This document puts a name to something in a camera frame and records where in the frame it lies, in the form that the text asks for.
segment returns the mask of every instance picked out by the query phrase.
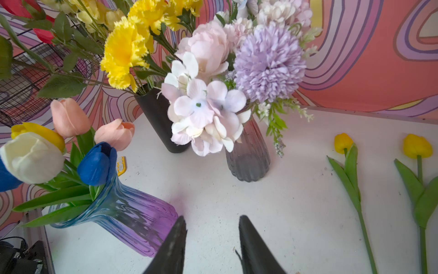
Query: black vase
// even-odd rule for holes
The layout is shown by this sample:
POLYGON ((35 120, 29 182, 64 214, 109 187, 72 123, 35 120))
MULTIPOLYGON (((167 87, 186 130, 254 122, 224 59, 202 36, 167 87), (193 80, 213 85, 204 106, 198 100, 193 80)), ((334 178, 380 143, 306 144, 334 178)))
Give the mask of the black vase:
POLYGON ((190 143, 181 146, 170 140, 172 138, 172 121, 167 117, 167 109, 170 104, 163 95, 157 98, 159 92, 159 89, 153 88, 145 95, 135 96, 135 99, 167 150, 171 153, 184 152, 190 143))

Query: pink peony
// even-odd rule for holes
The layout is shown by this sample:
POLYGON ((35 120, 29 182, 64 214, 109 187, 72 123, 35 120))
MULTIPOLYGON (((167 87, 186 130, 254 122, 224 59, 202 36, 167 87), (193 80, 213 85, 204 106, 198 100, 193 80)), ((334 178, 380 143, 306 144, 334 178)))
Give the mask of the pink peony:
POLYGON ((185 52, 191 52, 196 57, 199 65, 198 77, 206 83, 210 77, 218 75, 228 68, 230 49, 225 31, 215 21, 199 25, 192 37, 185 37, 178 45, 176 55, 183 59, 185 52))

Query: light pink flower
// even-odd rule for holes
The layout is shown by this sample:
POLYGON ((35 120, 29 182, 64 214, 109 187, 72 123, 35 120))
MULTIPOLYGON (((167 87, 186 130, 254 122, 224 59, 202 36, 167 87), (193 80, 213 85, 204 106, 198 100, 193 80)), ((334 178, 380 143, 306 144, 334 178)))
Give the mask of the light pink flower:
POLYGON ((131 143, 134 132, 135 126, 133 123, 116 119, 109 124, 101 126, 94 135, 94 141, 96 144, 107 142, 117 151, 122 151, 131 143))
POLYGON ((228 68, 230 49, 226 33, 215 21, 199 25, 192 37, 185 37, 178 45, 176 55, 183 59, 185 52, 191 52, 199 65, 198 78, 209 82, 211 76, 218 75, 228 68))
POLYGON ((84 134, 91 128, 87 115, 71 98, 61 101, 53 100, 50 109, 55 130, 64 138, 84 134))

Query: yellow plastic object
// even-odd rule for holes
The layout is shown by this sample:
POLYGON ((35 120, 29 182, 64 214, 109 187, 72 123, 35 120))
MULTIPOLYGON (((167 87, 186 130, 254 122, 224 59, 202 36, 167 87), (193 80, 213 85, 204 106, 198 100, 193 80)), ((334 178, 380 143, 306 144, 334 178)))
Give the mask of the yellow plastic object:
POLYGON ((121 156, 121 157, 117 158, 116 168, 117 168, 117 176, 120 176, 123 173, 125 173, 125 171, 126 171, 126 158, 125 158, 125 156, 121 156))

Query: white tulip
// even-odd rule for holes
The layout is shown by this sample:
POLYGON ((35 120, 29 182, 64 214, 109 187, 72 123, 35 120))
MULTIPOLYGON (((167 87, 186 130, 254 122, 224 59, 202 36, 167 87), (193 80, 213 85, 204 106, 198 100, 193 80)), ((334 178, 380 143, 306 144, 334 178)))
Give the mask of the white tulip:
POLYGON ((33 132, 20 134, 0 148, 6 169, 18 180, 42 184, 64 167, 64 156, 51 142, 33 132))

